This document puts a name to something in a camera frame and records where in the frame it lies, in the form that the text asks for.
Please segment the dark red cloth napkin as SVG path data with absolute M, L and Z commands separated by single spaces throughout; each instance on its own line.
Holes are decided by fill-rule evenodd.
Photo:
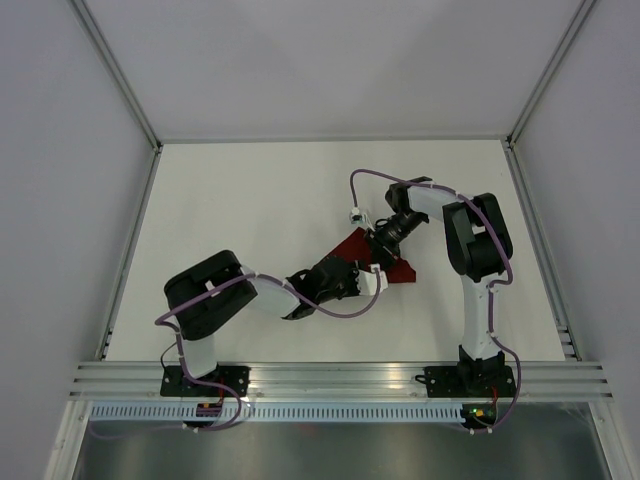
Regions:
M 347 238 L 333 248 L 327 257 L 341 258 L 356 265 L 361 270 L 370 270 L 372 264 L 379 265 L 386 274 L 389 284 L 413 284 L 417 273 L 413 267 L 399 255 L 391 253 L 373 239 L 372 234 L 363 228 L 356 228 Z

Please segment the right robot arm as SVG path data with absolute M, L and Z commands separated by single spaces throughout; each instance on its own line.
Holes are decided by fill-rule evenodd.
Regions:
M 469 198 L 429 177 L 394 179 L 385 194 L 393 215 L 376 224 L 367 241 L 386 262 L 421 223 L 443 223 L 449 263 L 462 282 L 464 331 L 458 361 L 426 366 L 415 380 L 430 398 L 510 398 L 516 379 L 495 339 L 495 297 L 513 281 L 513 244 L 499 201 L 492 193 Z

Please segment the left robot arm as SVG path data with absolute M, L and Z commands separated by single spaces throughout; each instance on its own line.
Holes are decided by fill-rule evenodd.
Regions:
M 301 320 L 324 303 L 356 297 L 359 265 L 328 256 L 277 284 L 260 278 L 223 250 L 175 275 L 164 286 L 168 307 L 177 312 L 181 352 L 186 370 L 184 385 L 195 395 L 206 396 L 218 384 L 218 361 L 213 336 L 245 308 L 285 320 Z

